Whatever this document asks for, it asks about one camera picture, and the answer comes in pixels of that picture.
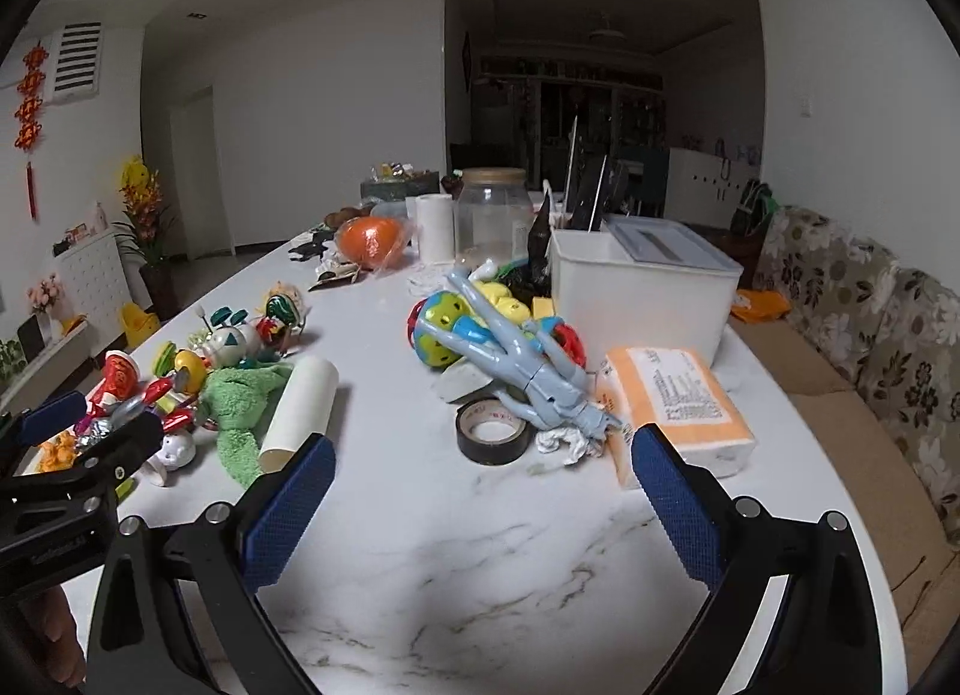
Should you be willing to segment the person's left hand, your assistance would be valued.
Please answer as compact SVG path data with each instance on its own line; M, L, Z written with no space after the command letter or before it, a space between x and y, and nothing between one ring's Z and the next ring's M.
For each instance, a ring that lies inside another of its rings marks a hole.
M44 638L44 669L65 687L76 687L86 677L85 653L76 636L75 617L60 586L38 592L21 604L29 626Z

